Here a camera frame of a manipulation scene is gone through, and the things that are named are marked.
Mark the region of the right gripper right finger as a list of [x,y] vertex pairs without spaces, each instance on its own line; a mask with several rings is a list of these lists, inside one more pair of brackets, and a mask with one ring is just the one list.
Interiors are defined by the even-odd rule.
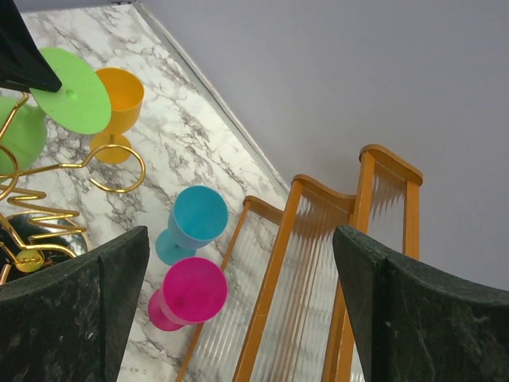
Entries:
[[332,246],[366,381],[506,381],[508,293],[403,255],[357,229]]

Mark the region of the pink plastic wine glass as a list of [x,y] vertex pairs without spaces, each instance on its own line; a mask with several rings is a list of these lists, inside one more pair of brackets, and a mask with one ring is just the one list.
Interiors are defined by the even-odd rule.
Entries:
[[160,330],[176,331],[214,318],[227,296],[227,279],[221,268],[209,259],[188,257],[168,270],[150,298],[148,316]]

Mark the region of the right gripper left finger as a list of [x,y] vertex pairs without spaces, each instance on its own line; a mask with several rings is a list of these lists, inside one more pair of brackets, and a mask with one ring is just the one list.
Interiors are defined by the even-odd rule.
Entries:
[[138,226],[1,287],[3,381],[115,381],[148,260]]

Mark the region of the green plastic wine glass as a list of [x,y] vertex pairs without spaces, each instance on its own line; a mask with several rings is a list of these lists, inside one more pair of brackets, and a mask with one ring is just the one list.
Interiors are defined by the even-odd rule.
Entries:
[[22,105],[1,138],[1,145],[13,154],[21,171],[33,165],[45,148],[45,117],[77,134],[97,134],[111,119],[107,90],[87,62],[57,47],[41,48],[40,53],[62,86],[55,93],[33,89],[37,104]]

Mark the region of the blue plastic wine glass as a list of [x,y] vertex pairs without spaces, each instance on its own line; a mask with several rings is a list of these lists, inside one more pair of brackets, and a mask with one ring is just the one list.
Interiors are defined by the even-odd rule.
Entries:
[[173,265],[194,256],[223,233],[228,219],[227,203],[217,191],[206,185],[183,189],[169,213],[167,228],[156,239],[158,258]]

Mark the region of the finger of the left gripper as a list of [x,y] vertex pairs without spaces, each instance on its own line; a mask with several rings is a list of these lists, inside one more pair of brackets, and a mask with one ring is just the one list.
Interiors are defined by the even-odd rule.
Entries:
[[58,76],[39,52],[14,1],[1,0],[1,88],[58,92]]

